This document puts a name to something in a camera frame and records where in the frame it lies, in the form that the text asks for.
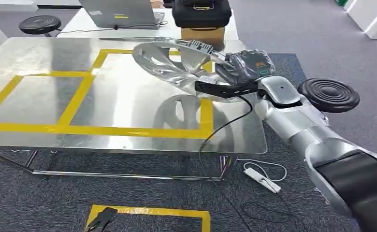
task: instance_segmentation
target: black cable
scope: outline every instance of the black cable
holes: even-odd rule
[[[150,27],[150,26],[164,26],[168,24],[168,21],[161,21],[159,23],[155,24],[136,24],[136,25],[130,25],[130,26],[124,26],[124,27],[119,27],[118,25],[114,26],[113,28],[105,28],[105,29],[96,29],[96,30],[71,30],[71,31],[61,31],[56,36],[62,33],[72,33],[72,32],[92,32],[92,31],[103,31],[103,30],[118,30],[118,29],[126,29],[126,28],[132,28],[132,27]]]
[[[210,180],[213,182],[214,186],[217,188],[217,190],[221,193],[221,195],[228,201],[228,203],[232,206],[232,208],[236,211],[236,213],[238,214],[238,216],[241,218],[241,220],[243,221],[244,225],[247,227],[247,229],[250,231],[250,232],[253,232],[250,228],[250,226],[248,225],[248,223],[246,222],[246,220],[244,219],[244,217],[241,215],[240,211],[238,211],[238,209],[235,207],[235,205],[230,201],[230,199],[226,196],[226,194],[224,194],[224,192],[218,187],[218,185],[216,184],[216,182],[214,181],[214,179],[209,175],[207,174],[207,170],[202,162],[202,159],[201,159],[201,152],[202,150],[204,149],[205,145],[207,144],[207,142],[210,140],[211,137],[213,137],[217,132],[219,132],[221,129],[223,129],[224,127],[228,126],[229,124],[239,120],[239,119],[242,119],[244,118],[245,116],[249,115],[252,111],[253,111],[253,106],[251,105],[251,103],[244,97],[242,96],[238,96],[238,98],[240,98],[241,100],[243,100],[245,103],[248,104],[248,106],[250,107],[250,110],[239,116],[239,117],[236,117],[235,119],[223,124],[221,127],[217,128],[217,130],[215,130],[213,133],[211,133],[204,141],[203,143],[201,144],[200,146],[200,149],[199,149],[199,162],[200,162],[200,165],[203,169],[203,171],[205,172],[205,174],[207,176],[209,176]]]
[[[203,169],[203,171],[205,172],[205,174],[210,178],[210,180],[213,182],[214,186],[216,187],[216,189],[221,193],[221,195],[228,201],[228,203],[232,206],[232,208],[236,211],[236,213],[238,214],[238,216],[240,217],[240,219],[243,221],[244,225],[247,227],[247,229],[250,231],[250,232],[253,232],[252,229],[250,228],[249,224],[246,222],[246,220],[244,219],[244,217],[241,215],[240,211],[235,207],[235,205],[231,202],[231,200],[226,196],[226,194],[218,187],[217,183],[215,182],[215,180],[207,173],[207,170],[205,168],[205,165],[203,164],[203,161],[202,161],[202,150],[204,149],[205,145],[207,144],[207,142],[210,140],[211,137],[213,137],[217,132],[219,132],[220,130],[222,130],[224,127],[228,126],[229,124],[239,120],[239,119],[242,119],[244,118],[245,116],[249,115],[252,111],[253,111],[253,106],[252,104],[244,97],[242,96],[237,96],[238,98],[240,98],[241,100],[243,100],[245,103],[247,103],[247,105],[249,106],[249,111],[225,124],[223,124],[222,126],[220,126],[219,128],[217,128],[213,133],[211,133],[201,144],[200,146],[200,149],[199,149],[199,162],[200,162],[200,165],[201,165],[201,168]],[[298,221],[301,222],[303,228],[304,228],[304,231],[308,231],[307,228],[305,227],[305,224],[304,222],[299,219],[297,216],[293,215],[290,213],[290,209],[287,205],[287,203],[285,202],[285,200],[282,198],[282,196],[277,193],[277,195],[280,197],[280,199],[282,200],[283,204],[285,205],[285,208],[287,209],[287,213],[285,212],[281,212],[281,211],[276,211],[276,210],[272,210],[272,209],[269,209],[269,208],[266,208],[260,204],[258,204],[257,202],[246,202],[244,204],[242,204],[240,206],[241,210],[244,212],[244,214],[251,218],[251,219],[255,219],[255,220],[260,220],[260,221],[265,221],[265,222],[270,222],[270,223],[277,223],[277,224],[280,224],[280,223],[287,223],[290,221],[290,218],[295,218],[297,219]],[[273,212],[273,213],[277,213],[277,214],[280,214],[280,215],[286,215],[287,216],[287,219],[286,220],[282,220],[282,221],[279,221],[279,220],[267,220],[267,219],[263,219],[263,218],[260,218],[260,217],[254,217],[252,215],[250,215],[246,210],[246,206],[247,205],[250,205],[250,204],[254,204],[254,205],[257,205],[259,206],[260,208],[263,208],[269,212]]]
[[[266,179],[262,178],[262,180],[265,181],[265,182],[266,182],[271,188],[273,188],[273,187],[270,185],[270,183],[269,183]],[[287,209],[287,213],[282,212],[282,211],[273,210],[273,209],[270,209],[270,208],[267,208],[267,207],[264,207],[263,205],[261,205],[261,204],[259,204],[259,203],[257,203],[257,202],[246,202],[246,203],[242,204],[242,205],[240,206],[240,208],[241,208],[241,210],[244,212],[244,214],[245,214],[247,217],[252,218],[252,219],[255,219],[255,220],[259,220],[259,221],[264,221],[264,222],[270,222],[270,223],[282,224],[282,223],[287,223],[287,222],[289,222],[291,217],[292,217],[292,218],[295,218],[295,219],[297,219],[297,220],[302,224],[302,226],[303,226],[303,228],[304,228],[304,231],[307,232],[308,229],[306,228],[304,221],[302,221],[302,220],[301,220],[300,218],[298,218],[297,216],[291,214],[290,208],[288,207],[288,205],[287,205],[287,203],[285,202],[284,198],[283,198],[279,193],[277,193],[277,195],[278,195],[278,197],[281,199],[281,201],[283,202],[283,204],[285,205],[285,208]],[[276,213],[276,214],[280,214],[280,215],[285,215],[285,216],[287,216],[287,219],[286,219],[286,220],[268,220],[268,219],[263,219],[263,218],[261,218],[261,217],[254,217],[254,216],[252,216],[250,213],[248,213],[247,210],[246,210],[247,206],[248,206],[248,205],[252,205],[252,204],[253,204],[253,205],[256,205],[256,206],[258,206],[258,207],[260,207],[260,208],[263,208],[264,210],[266,210],[266,211],[268,211],[268,212],[272,212],[272,213]]]

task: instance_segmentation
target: laptop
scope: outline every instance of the laptop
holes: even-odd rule
[[[158,29],[164,13],[153,12],[150,0],[79,0],[99,28]]]

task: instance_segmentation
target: white desk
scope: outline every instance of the white desk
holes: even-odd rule
[[[146,29],[119,29],[89,32],[71,32],[61,33],[58,37],[70,38],[119,38],[119,37],[171,37],[181,39],[181,30],[174,23],[171,9],[153,9],[154,12],[164,12],[164,21],[168,23],[161,26],[158,30]],[[84,8],[80,9],[77,14],[66,25],[62,32],[74,30],[98,30],[102,29],[95,25],[93,20],[87,14]],[[234,14],[226,26],[224,40],[238,40],[237,27],[235,25]]]

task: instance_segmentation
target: yellow tape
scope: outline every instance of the yellow tape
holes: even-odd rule
[[[31,74],[28,76],[51,76],[51,77],[82,77],[83,81],[73,95],[71,101],[61,115],[57,124],[24,124],[24,123],[0,123],[0,131],[34,132],[54,134],[83,134],[83,135],[114,135],[114,136],[141,136],[183,139],[205,139],[213,131],[213,104],[209,100],[201,100],[200,123],[197,130],[186,129],[156,129],[156,128],[117,128],[69,125],[77,110],[93,84],[94,69],[102,67],[108,54],[132,54],[132,50],[103,49],[99,52],[92,67],[87,71],[51,71],[51,73]],[[170,55],[178,56],[179,51],[170,51]],[[208,72],[212,71],[212,63],[203,65]],[[13,89],[23,79],[23,76],[15,76],[0,92],[0,104],[8,97]]]
[[[51,71],[50,73],[30,74],[26,76],[51,76],[51,77],[84,77],[89,76],[90,72],[82,71]]]
[[[51,133],[51,134],[82,134],[109,135],[155,138],[205,139],[209,131],[187,129],[156,129],[156,128],[124,128],[124,127],[96,127],[78,125],[30,124],[0,122],[0,131]]]
[[[210,100],[200,100],[200,130],[204,138],[213,132],[213,102]]]
[[[87,218],[86,226],[93,221],[105,208],[110,207],[116,209],[120,214],[144,214],[144,215],[160,215],[160,216],[176,216],[176,217],[191,217],[202,219],[202,232],[211,231],[211,217],[208,211],[188,210],[188,209],[166,209],[166,208],[146,208],[146,207],[126,207],[126,206],[110,206],[110,205],[96,205],[93,204],[89,217]]]
[[[69,125],[72,121],[74,115],[76,114],[77,110],[79,109],[80,105],[83,102],[83,99],[87,95],[90,87],[93,84],[94,76],[88,75],[83,78],[82,83],[80,83],[79,88],[73,95],[71,101],[69,102],[68,106],[66,107],[63,114],[60,116],[57,125]]]
[[[213,63],[211,61],[205,63],[202,66],[202,69],[206,70],[208,73],[212,73],[213,72]]]
[[[23,76],[15,76],[12,80],[0,91],[0,104],[11,94],[13,89],[22,81]]]

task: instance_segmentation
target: sticker on laptop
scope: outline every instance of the sticker on laptop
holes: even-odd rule
[[[89,11],[90,15],[101,15],[102,13],[100,11]]]
[[[115,15],[115,18],[129,18],[128,16],[124,15],[124,14],[114,14]]]

